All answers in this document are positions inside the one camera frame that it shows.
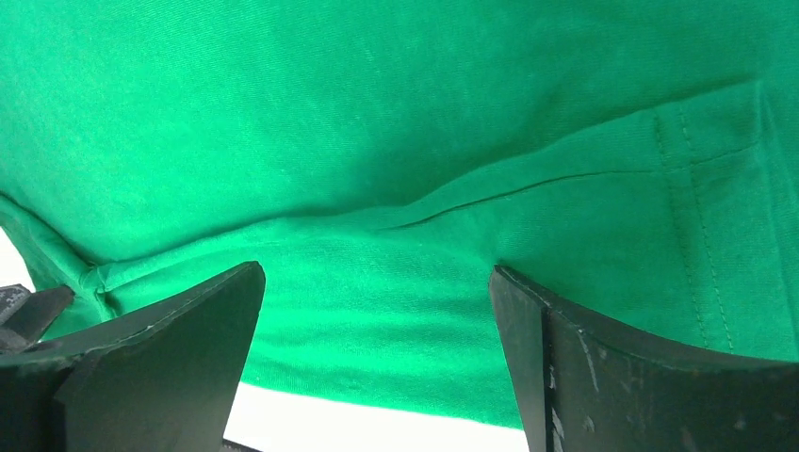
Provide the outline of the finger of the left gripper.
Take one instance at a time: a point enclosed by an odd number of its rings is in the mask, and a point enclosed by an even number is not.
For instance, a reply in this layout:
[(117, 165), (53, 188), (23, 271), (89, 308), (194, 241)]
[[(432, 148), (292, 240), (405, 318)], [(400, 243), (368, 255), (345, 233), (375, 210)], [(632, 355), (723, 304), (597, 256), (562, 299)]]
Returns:
[(20, 284), (1, 287), (1, 354), (39, 348), (41, 338), (73, 303), (74, 292), (60, 286), (31, 292)]

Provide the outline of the green t shirt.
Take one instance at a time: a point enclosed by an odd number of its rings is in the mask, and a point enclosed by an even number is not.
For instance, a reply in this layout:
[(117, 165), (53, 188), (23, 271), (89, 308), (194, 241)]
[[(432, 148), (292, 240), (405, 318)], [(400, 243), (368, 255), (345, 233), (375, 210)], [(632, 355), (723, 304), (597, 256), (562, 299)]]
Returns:
[(519, 428), (503, 264), (798, 356), (794, 1), (5, 1), (1, 225), (52, 337), (257, 261), (243, 378)]

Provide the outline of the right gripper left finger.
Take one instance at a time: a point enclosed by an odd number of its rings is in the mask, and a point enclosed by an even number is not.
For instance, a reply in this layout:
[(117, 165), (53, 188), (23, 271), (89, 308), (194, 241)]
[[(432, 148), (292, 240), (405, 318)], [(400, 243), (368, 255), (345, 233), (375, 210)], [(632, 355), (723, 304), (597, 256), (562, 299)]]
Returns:
[(224, 436), (265, 293), (246, 262), (167, 299), (1, 354), (5, 451), (238, 451)]

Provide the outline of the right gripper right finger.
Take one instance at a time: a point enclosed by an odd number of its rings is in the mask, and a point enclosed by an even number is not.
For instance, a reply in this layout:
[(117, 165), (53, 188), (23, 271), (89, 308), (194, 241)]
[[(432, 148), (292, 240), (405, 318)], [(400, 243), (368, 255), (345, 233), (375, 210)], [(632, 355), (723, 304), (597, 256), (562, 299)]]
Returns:
[(669, 340), (504, 266), (489, 291), (530, 450), (797, 449), (797, 363)]

